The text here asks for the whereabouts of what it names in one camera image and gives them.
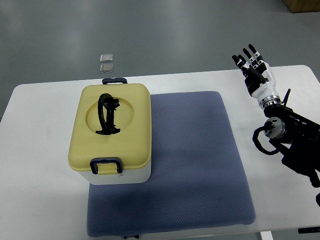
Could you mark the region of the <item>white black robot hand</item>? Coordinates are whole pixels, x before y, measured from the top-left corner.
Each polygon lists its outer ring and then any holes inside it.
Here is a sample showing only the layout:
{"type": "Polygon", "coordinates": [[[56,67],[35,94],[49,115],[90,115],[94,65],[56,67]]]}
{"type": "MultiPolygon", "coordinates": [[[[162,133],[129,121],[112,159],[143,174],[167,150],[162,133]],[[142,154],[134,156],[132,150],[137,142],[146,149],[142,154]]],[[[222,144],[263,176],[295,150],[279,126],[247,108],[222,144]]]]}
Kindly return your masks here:
{"type": "Polygon", "coordinates": [[[281,99],[276,92],[276,80],[270,65],[252,44],[242,51],[246,57],[239,54],[233,55],[232,59],[244,76],[249,95],[257,100],[261,109],[279,104],[281,99]]]}

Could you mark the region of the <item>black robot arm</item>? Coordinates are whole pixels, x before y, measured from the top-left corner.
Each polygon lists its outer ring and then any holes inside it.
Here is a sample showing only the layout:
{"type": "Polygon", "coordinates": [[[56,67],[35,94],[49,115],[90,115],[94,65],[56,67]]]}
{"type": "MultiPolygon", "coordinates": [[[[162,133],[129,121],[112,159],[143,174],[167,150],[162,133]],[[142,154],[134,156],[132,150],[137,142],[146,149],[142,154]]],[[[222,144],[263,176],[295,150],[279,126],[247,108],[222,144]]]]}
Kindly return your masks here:
{"type": "Polygon", "coordinates": [[[265,155],[281,153],[282,164],[320,187],[320,125],[287,107],[291,90],[280,103],[268,103],[263,126],[253,132],[255,147],[265,155]]]}

